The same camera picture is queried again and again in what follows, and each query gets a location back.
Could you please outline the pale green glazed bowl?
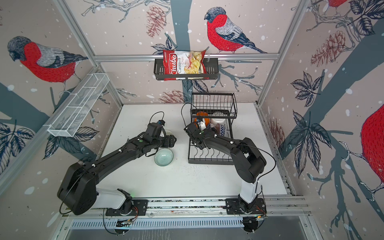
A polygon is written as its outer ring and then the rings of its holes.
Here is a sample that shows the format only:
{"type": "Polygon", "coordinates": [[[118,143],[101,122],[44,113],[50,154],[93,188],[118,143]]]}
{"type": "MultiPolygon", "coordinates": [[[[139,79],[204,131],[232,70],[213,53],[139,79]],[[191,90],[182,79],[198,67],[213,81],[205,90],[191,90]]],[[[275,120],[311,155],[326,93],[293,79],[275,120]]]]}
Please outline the pale green glazed bowl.
{"type": "Polygon", "coordinates": [[[154,156],[155,163],[160,167],[168,166],[174,159],[174,153],[170,149],[160,149],[154,156]]]}

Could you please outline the white ceramic bowl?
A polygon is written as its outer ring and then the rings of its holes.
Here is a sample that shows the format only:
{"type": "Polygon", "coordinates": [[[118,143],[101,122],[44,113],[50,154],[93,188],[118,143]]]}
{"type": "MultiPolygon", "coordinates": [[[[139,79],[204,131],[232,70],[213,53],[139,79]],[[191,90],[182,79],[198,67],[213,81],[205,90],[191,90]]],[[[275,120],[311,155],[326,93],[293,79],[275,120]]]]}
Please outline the white ceramic bowl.
{"type": "Polygon", "coordinates": [[[224,118],[213,118],[210,120],[210,124],[212,128],[216,128],[217,126],[226,126],[227,120],[224,118]]]}

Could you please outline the orange plastic bowl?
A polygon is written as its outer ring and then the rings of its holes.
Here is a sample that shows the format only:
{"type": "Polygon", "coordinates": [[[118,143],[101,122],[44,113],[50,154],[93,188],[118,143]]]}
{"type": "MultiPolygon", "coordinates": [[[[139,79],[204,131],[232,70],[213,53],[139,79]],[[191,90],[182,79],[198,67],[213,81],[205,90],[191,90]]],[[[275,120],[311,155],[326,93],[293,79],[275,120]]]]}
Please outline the orange plastic bowl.
{"type": "Polygon", "coordinates": [[[196,113],[197,118],[194,118],[194,122],[203,122],[205,123],[206,127],[210,125],[210,118],[209,114],[206,112],[197,112],[196,113]]]}

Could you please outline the blue patterned bowl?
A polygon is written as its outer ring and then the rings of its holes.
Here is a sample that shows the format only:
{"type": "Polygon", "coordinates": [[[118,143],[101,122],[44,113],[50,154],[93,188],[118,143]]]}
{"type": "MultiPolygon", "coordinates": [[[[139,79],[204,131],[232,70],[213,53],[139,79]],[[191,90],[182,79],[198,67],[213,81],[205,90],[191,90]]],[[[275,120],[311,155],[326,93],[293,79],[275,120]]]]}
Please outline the blue patterned bowl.
{"type": "Polygon", "coordinates": [[[223,125],[223,124],[216,124],[215,125],[215,129],[216,129],[216,132],[217,132],[217,134],[219,136],[223,136],[224,137],[226,135],[227,130],[226,130],[225,125],[223,125]]]}

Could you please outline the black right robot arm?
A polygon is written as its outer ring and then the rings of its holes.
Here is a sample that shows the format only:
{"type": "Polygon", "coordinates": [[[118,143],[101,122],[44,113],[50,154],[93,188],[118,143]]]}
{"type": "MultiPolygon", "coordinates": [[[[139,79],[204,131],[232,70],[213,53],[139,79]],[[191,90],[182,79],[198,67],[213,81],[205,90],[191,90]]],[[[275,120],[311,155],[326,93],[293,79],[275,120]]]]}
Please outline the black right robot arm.
{"type": "Polygon", "coordinates": [[[247,207],[254,204],[261,187],[259,178],[267,161],[253,141],[249,138],[237,140],[220,136],[216,131],[202,130],[194,123],[187,125],[184,131],[195,147],[201,150],[214,149],[232,158],[237,174],[242,179],[240,201],[247,207]]]}

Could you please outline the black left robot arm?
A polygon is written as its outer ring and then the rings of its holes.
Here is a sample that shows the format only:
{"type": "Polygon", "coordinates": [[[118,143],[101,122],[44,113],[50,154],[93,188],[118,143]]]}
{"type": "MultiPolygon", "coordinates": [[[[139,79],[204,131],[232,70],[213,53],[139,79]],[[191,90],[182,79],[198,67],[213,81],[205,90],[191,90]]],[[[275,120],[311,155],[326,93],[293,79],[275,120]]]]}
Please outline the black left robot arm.
{"type": "Polygon", "coordinates": [[[177,139],[167,135],[163,125],[148,124],[147,130],[128,140],[114,152],[93,163],[72,164],[61,183],[57,196],[73,214],[81,215],[90,209],[113,209],[128,215],[135,209],[132,196],[122,190],[98,188],[99,182],[126,163],[148,156],[152,150],[174,147],[177,139]]]}

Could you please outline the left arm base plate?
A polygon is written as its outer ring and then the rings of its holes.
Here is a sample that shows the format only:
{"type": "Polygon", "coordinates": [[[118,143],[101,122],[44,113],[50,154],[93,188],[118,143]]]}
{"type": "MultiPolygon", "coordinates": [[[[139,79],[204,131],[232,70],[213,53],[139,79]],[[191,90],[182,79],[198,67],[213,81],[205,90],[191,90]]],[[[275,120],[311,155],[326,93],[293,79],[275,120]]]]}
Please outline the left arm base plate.
{"type": "Polygon", "coordinates": [[[119,209],[107,209],[105,215],[107,217],[145,216],[148,203],[148,200],[125,201],[125,203],[119,209]]]}

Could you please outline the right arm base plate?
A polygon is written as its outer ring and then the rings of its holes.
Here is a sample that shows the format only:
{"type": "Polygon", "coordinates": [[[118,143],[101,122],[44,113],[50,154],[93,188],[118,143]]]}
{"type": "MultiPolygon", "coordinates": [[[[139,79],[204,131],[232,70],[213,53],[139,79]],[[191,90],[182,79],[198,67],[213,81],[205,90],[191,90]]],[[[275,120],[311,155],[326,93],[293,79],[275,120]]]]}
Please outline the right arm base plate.
{"type": "Polygon", "coordinates": [[[225,199],[228,215],[266,215],[266,203],[262,198],[256,198],[251,203],[246,203],[242,198],[225,199]]]}

